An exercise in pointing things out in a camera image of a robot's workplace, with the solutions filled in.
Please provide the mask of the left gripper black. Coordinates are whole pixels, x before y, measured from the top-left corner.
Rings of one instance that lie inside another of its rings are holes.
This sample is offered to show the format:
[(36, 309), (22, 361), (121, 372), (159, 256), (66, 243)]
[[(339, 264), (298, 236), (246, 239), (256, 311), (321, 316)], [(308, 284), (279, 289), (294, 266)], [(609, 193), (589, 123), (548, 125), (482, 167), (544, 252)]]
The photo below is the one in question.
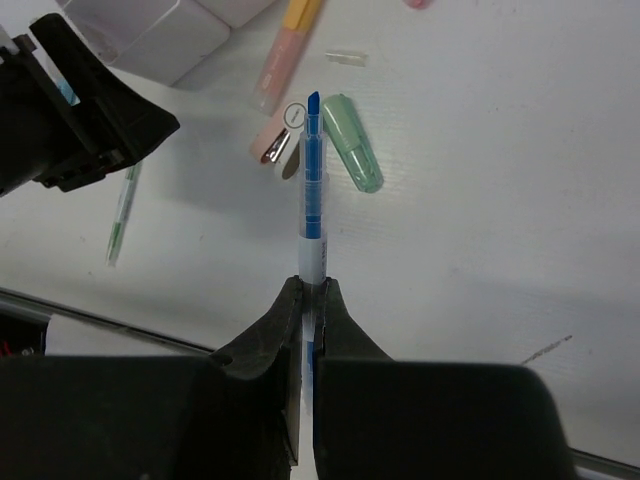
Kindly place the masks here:
[[(170, 112), (114, 76), (63, 17), (1, 44), (1, 193), (34, 181), (70, 192), (132, 167), (180, 127)], [(80, 99), (70, 105), (50, 57)]]

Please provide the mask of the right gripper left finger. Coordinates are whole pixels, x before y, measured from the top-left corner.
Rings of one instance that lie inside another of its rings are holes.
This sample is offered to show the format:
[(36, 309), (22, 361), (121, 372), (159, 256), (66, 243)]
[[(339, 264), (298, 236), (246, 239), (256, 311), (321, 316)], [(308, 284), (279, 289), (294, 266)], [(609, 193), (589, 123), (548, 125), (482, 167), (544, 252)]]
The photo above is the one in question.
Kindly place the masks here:
[(298, 460), (303, 287), (214, 353), (1, 362), (5, 479), (286, 479)]

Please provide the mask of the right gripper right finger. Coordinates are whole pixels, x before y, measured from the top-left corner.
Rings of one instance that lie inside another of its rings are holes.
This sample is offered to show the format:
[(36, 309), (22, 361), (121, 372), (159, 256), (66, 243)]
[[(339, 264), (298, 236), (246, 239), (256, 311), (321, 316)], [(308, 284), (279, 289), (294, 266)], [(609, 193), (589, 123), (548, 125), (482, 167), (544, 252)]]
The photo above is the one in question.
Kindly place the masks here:
[(328, 280), (316, 320), (313, 449), (322, 479), (573, 479), (552, 395), (532, 370), (398, 361)]

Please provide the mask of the green gel pen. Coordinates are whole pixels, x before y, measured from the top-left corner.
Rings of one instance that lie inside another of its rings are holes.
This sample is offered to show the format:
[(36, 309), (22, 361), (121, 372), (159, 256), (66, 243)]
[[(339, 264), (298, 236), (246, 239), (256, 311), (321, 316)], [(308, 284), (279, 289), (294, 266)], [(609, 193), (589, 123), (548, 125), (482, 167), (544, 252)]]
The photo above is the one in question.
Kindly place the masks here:
[(138, 163), (128, 168), (124, 177), (124, 183), (119, 196), (116, 215), (112, 224), (106, 251), (105, 261), (106, 265), (109, 267), (116, 266), (120, 255), (124, 232), (130, 216), (141, 170), (142, 163)]

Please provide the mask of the blue highlighter pen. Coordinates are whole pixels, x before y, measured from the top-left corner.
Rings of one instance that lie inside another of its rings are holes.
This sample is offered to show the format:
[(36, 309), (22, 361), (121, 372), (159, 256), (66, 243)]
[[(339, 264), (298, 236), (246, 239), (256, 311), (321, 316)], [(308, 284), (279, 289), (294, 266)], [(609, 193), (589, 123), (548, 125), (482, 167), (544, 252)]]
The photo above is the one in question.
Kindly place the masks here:
[(307, 99), (305, 124), (300, 137), (301, 181), (298, 234), (299, 277), (303, 284), (302, 399), (308, 415), (313, 411), (313, 347), (321, 286), (326, 281), (327, 233), (324, 221), (326, 196), (326, 136), (318, 92)]

